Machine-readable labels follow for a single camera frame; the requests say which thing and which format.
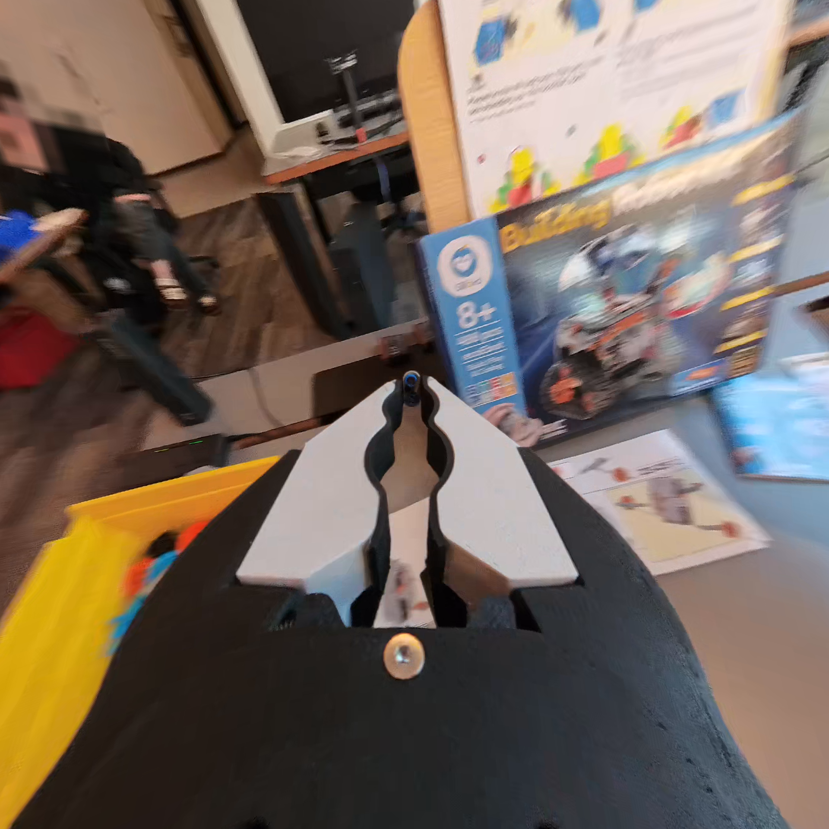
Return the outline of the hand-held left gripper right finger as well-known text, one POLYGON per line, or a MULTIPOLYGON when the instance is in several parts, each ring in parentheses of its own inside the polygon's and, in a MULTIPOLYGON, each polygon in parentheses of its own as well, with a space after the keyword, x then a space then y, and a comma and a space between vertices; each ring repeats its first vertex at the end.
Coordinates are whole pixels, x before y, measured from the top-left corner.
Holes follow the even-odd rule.
POLYGON ((424 590, 437 627, 465 627, 482 606, 579 573, 526 460, 496 426, 434 378, 422 382, 429 496, 424 590))

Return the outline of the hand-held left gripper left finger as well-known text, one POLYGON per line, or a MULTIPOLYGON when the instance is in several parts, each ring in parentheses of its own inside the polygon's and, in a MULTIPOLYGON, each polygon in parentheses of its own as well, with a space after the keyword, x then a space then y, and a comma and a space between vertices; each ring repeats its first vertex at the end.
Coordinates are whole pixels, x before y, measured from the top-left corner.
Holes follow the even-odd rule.
POLYGON ((390 569, 381 480, 395 461, 390 381, 310 439, 236 570, 243 585, 332 600, 348 627, 370 627, 390 569))

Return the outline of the low grey bench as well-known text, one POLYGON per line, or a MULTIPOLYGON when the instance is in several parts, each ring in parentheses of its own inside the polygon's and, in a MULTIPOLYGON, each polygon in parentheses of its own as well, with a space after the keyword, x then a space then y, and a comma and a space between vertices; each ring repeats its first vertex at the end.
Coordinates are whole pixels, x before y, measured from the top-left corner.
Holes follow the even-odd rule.
POLYGON ((261 433, 274 429, 275 422, 288 425, 306 420, 313 414, 316 374, 370 358, 377 352, 382 337, 409 334, 416 324, 426 321, 422 316, 413 322, 267 361, 251 369, 197 380, 197 387, 212 400, 211 417, 202 424, 182 427, 165 409, 157 409, 140 448, 155 449, 213 433, 261 433))

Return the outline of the black power strip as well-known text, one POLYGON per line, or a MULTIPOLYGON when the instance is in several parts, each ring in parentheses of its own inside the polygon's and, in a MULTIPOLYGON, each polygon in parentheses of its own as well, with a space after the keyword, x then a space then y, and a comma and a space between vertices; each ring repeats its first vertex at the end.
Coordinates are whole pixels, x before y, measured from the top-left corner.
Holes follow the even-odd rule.
POLYGON ((213 433, 133 452, 126 457, 124 465, 130 470, 164 473, 175 477, 204 466, 222 467, 229 452, 230 442, 227 437, 213 433))

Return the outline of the instruction booklet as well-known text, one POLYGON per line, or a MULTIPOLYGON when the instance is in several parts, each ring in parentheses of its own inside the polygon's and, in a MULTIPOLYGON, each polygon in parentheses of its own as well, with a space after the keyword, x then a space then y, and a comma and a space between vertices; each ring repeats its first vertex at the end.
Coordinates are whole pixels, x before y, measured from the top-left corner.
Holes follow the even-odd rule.
POLYGON ((655 576, 761 551, 772 543, 669 430, 549 465, 655 576))

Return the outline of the pile of orange blue toy pieces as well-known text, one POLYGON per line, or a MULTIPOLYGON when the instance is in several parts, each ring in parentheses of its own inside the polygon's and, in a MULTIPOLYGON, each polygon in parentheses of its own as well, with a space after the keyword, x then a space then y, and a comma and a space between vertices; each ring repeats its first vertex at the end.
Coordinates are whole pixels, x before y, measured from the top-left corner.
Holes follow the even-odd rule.
POLYGON ((115 654, 124 635, 160 579, 209 522, 193 522, 179 531, 161 533, 130 565, 121 584, 124 607, 122 612, 109 622, 107 656, 115 654))

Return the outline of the blue building kit box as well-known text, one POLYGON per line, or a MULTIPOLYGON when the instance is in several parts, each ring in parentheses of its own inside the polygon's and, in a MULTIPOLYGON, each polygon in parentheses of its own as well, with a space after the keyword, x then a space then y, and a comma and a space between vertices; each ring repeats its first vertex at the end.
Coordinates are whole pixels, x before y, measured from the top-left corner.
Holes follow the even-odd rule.
POLYGON ((539 447, 756 370, 805 119, 422 238, 451 391, 539 447))

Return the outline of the large yellow plastic bin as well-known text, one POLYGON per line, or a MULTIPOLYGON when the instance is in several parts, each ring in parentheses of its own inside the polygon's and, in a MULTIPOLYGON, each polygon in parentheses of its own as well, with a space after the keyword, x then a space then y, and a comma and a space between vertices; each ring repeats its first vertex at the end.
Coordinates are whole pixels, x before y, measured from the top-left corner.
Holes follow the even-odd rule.
POLYGON ((69 747, 109 668, 130 566, 161 533, 211 519, 278 457, 69 506, 7 608, 1 631, 1 827, 69 747))

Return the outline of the wooden edged background table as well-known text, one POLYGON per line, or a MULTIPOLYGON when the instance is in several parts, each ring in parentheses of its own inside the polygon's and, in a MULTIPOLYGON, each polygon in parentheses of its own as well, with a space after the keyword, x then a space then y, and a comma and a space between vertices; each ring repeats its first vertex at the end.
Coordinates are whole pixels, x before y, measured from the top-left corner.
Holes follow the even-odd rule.
POLYGON ((362 130, 341 127, 332 110, 279 126, 264 153, 260 175, 269 185, 404 148, 409 133, 401 109, 369 119, 362 130))

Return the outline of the wooden board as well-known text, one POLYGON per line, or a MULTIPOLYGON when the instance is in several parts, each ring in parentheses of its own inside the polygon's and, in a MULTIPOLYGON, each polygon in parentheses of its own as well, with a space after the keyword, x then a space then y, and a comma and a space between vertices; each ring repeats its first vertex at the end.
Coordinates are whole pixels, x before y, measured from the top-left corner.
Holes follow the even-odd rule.
POLYGON ((399 95, 429 232, 471 221, 438 2, 410 19, 398 52, 399 95))

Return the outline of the white printed instruction poster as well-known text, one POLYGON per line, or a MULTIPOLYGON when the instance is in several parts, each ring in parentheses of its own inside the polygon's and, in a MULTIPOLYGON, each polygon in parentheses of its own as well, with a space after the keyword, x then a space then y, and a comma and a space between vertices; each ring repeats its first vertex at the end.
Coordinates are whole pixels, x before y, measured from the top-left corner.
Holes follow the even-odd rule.
POLYGON ((482 218, 771 117, 794 2, 440 1, 482 218))

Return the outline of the black monitor screen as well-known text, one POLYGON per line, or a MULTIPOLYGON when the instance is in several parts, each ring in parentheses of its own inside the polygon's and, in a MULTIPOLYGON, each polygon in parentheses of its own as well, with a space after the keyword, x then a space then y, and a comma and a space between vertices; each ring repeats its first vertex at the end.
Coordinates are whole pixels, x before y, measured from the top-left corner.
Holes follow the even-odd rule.
POLYGON ((412 1, 239 1, 237 6, 285 123, 346 106, 334 59, 354 55, 359 100, 397 88, 412 1))

